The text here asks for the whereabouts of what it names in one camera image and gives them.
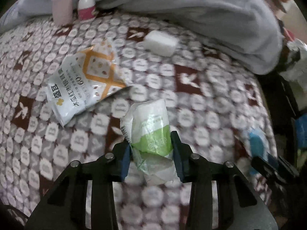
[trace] snack bag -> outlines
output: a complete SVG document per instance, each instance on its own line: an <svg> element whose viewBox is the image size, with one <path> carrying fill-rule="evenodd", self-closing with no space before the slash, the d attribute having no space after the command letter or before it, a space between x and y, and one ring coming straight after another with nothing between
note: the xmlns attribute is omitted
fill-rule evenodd
<svg viewBox="0 0 307 230"><path fill-rule="evenodd" d="M64 58L46 87L47 100L63 127L74 115L131 84L117 64L116 49L108 39Z"/></svg>
<svg viewBox="0 0 307 230"><path fill-rule="evenodd" d="M148 185L174 180L168 115L164 99L133 104L120 119L120 127L131 144L136 167Z"/></svg>

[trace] red label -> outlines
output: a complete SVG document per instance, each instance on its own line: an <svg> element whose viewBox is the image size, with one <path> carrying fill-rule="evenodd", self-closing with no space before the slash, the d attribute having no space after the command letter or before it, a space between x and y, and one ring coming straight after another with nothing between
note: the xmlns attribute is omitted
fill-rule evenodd
<svg viewBox="0 0 307 230"><path fill-rule="evenodd" d="M78 10L79 20L89 20L96 16L95 6Z"/></svg>

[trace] patterned bedsheet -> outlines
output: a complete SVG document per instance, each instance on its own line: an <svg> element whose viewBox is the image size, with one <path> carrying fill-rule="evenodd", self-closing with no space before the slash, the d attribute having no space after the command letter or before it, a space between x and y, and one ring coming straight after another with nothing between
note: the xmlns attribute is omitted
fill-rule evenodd
<svg viewBox="0 0 307 230"><path fill-rule="evenodd" d="M151 30L180 39L172 57L143 49ZM48 107L44 87L66 55L111 38L120 67L134 86L78 115L64 128ZM90 162L123 136L119 119L135 102L165 98L171 130L209 161L248 157L245 130L259 126L270 152L276 145L254 75L227 55L203 46L189 30L154 18L101 11L94 21L57 28L51 17L32 19L0 37L0 198L30 215L53 181L73 160ZM267 200L263 179L255 182ZM148 187L131 164L114 183L123 229L179 229L188 212L190 184L176 180ZM86 212L90 214L90 190ZM217 195L214 222L217 225Z"/></svg>

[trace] bedsheet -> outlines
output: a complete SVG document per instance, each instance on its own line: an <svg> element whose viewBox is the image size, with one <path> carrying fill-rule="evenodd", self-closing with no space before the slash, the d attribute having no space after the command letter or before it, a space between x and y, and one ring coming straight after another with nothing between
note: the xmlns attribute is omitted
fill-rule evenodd
<svg viewBox="0 0 307 230"><path fill-rule="evenodd" d="M153 14L199 34L253 73L267 74L282 50L279 24L263 0L95 0L96 7ZM73 0L77 8L78 0ZM0 32L31 16L52 13L51 0L19 0L1 18Z"/></svg>
<svg viewBox="0 0 307 230"><path fill-rule="evenodd" d="M179 38L172 57L144 50L142 41L151 30ZM46 79L66 55L104 37L114 41L120 68L134 85L62 128L47 104ZM250 150L245 132L251 126L266 133L268 151L276 155L270 120L254 75L171 22L106 10L92 22L75 21L58 28L51 17L39 17L1 35L0 56L0 198L26 215L69 162L94 161L123 140L120 117L135 102L164 98L171 130L177 130L182 142L209 161L247 160ZM259 177L254 185L267 201L264 179ZM146 186L132 163L125 182L114 183L113 188L120 228L184 226L191 184L176 180ZM216 193L213 199L213 226L217 226ZM90 203L89 190L87 226Z"/></svg>

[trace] wrapped package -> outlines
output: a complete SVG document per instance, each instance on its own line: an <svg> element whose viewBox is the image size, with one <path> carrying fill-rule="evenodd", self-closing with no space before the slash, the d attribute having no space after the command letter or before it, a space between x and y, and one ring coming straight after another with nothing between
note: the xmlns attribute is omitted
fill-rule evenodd
<svg viewBox="0 0 307 230"><path fill-rule="evenodd" d="M120 119L120 127L147 184L173 181L176 172L165 100L133 104Z"/></svg>
<svg viewBox="0 0 307 230"><path fill-rule="evenodd" d="M107 39L65 57L46 87L49 105L63 127L74 115L131 84L117 64L116 49Z"/></svg>
<svg viewBox="0 0 307 230"><path fill-rule="evenodd" d="M286 81L298 83L307 93L307 45L299 39L295 39L294 42L289 42L287 46L290 50L297 48L300 50L300 60L285 72L281 72L280 75Z"/></svg>

